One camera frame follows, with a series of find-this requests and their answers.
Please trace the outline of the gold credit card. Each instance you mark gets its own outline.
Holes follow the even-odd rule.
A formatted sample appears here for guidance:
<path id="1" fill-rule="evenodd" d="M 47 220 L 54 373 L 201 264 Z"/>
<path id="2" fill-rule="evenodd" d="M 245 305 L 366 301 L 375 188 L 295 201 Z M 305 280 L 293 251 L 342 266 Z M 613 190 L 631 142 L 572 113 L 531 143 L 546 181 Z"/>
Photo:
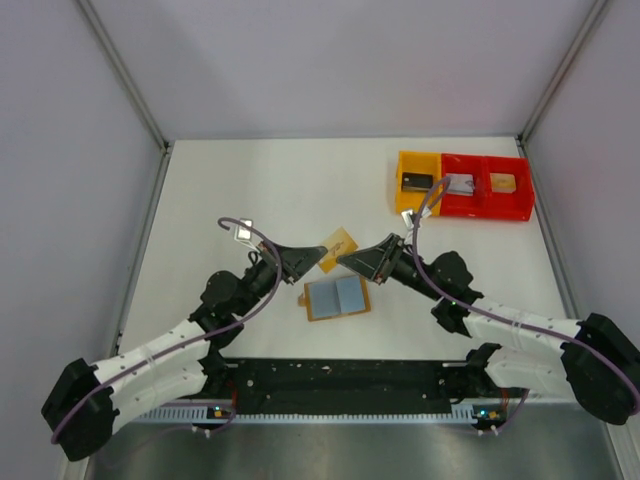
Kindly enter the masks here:
<path id="1" fill-rule="evenodd" d="M 337 258 L 341 255 L 353 253 L 358 249 L 356 241 L 344 227 L 339 227 L 321 245 L 327 249 L 327 253 L 320 260 L 318 266 L 323 273 L 328 274 L 337 265 Z"/>

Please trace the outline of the yellow leather card holder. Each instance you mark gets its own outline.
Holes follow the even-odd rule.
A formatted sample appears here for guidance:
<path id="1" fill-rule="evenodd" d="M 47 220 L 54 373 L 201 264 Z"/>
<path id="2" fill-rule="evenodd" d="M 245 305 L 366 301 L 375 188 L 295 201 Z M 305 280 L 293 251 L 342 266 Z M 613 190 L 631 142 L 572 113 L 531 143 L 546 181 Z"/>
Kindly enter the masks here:
<path id="1" fill-rule="evenodd" d="M 366 282 L 357 275 L 304 284 L 298 305 L 309 322 L 332 320 L 371 311 Z"/>

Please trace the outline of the silver card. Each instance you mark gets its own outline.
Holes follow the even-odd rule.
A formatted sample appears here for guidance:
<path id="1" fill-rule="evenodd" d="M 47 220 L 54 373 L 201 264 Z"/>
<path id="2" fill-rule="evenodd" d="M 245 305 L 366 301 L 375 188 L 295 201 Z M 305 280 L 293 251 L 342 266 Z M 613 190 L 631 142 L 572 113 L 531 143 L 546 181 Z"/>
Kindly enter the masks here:
<path id="1" fill-rule="evenodd" d="M 447 193 L 456 196 L 472 196 L 475 192 L 475 181 L 472 174 L 449 173 Z"/>

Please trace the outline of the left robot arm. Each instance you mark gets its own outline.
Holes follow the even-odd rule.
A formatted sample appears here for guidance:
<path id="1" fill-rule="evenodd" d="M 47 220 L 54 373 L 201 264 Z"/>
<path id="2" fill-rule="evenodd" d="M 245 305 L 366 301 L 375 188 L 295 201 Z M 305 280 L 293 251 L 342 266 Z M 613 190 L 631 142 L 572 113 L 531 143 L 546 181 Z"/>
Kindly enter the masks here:
<path id="1" fill-rule="evenodd" d="M 41 409 L 53 444 L 69 461 L 84 460 L 157 407 L 201 393 L 220 394 L 227 382 L 222 349 L 273 298 L 280 283 L 296 283 L 326 253 L 323 246 L 261 242 L 242 276 L 214 273 L 198 307 L 166 333 L 105 360 L 69 363 Z"/>

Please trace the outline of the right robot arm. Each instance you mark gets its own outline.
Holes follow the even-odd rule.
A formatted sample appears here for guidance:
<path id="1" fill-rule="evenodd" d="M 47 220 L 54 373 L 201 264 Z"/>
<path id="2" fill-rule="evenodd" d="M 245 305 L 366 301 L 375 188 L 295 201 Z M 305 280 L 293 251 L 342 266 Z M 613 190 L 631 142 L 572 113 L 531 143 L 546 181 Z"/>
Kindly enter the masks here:
<path id="1" fill-rule="evenodd" d="M 467 357 L 476 394 L 498 388 L 534 391 L 577 402 L 612 425 L 639 412 L 639 350 L 609 317 L 544 317 L 492 301 L 472 289 L 472 274 L 455 251 L 425 263 L 395 235 L 338 257 L 339 265 L 381 285 L 393 279 L 432 299 L 447 332 L 480 341 Z"/>

